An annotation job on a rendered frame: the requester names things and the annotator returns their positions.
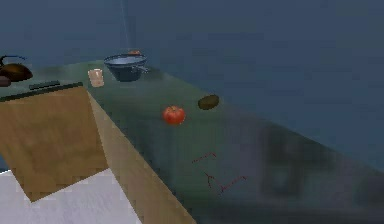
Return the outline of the wooden kitchen counter cabinet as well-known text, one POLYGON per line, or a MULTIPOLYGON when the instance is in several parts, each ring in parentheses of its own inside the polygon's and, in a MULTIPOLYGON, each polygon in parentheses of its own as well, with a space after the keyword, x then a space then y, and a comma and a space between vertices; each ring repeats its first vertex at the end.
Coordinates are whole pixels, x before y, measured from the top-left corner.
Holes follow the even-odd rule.
POLYGON ((384 224, 384 173, 160 71, 85 63, 0 88, 0 154, 37 200, 110 170, 142 224, 384 224), (179 125, 162 116, 183 108, 179 125))

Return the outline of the red tomato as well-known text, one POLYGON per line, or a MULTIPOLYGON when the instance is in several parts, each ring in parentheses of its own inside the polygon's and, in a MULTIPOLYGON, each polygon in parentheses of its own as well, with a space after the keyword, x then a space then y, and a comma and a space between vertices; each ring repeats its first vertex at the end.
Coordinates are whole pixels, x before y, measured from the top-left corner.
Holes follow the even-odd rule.
POLYGON ((163 111, 162 116, 167 124, 179 125, 184 122, 186 113, 183 108, 169 106, 163 111))

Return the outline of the dark olive potato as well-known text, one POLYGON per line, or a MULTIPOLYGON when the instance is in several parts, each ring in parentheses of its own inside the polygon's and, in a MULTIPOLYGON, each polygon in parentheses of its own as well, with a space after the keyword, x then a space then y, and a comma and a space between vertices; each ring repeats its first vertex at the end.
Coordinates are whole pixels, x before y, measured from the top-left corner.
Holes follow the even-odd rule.
POLYGON ((220 102, 218 95, 207 95, 198 100, 198 107, 202 110, 210 110, 216 107, 220 102))

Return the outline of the dark blue pot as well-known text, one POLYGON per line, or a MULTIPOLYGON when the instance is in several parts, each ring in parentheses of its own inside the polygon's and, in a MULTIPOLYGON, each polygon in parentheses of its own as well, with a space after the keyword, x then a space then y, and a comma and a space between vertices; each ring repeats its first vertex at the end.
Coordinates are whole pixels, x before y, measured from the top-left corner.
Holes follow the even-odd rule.
POLYGON ((144 55, 119 54, 104 59, 104 65, 117 81, 133 82, 149 71, 146 67, 147 57, 144 55))

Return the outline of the pale beige cup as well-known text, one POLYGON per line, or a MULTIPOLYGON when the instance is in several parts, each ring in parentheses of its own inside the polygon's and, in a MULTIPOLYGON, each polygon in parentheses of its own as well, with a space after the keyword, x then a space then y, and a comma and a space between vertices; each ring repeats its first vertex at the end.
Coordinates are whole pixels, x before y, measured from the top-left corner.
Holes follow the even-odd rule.
POLYGON ((92 69, 88 71, 88 77, 93 87, 102 87, 104 85, 103 70, 92 69))

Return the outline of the brown kettle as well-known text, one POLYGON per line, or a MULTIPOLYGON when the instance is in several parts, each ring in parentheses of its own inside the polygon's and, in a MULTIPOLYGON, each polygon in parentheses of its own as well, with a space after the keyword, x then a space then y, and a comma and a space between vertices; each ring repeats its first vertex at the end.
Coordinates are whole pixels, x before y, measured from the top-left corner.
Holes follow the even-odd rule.
POLYGON ((11 82, 21 82, 33 77, 32 71, 21 63, 4 63, 5 58, 18 58, 18 55, 0 56, 0 76, 7 77, 11 82))

